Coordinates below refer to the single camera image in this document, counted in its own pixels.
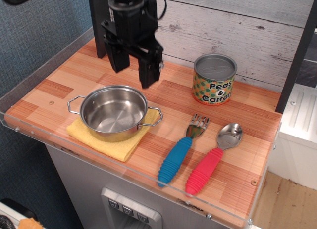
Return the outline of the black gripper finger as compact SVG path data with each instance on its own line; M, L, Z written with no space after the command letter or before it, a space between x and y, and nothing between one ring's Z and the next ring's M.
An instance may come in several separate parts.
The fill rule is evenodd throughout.
M112 44L105 40L105 48L115 73L118 73L130 66L129 54L122 49L121 45Z
M139 59L139 80L143 89L149 88L153 83L159 80L164 61L148 61Z

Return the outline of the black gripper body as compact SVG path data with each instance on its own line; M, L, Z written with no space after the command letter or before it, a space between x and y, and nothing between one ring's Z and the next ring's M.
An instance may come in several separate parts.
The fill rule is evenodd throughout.
M163 47L155 38L158 28L155 1L108 2L112 19L102 23L105 40L122 46L129 56L148 61L161 60Z

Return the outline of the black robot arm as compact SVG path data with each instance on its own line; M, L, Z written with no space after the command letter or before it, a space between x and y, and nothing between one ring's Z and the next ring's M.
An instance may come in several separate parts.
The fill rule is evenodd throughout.
M156 40L157 0L108 0L110 20L102 23L104 43L113 70L130 66L130 57L138 59L139 80L147 89L159 80L163 68L163 47Z

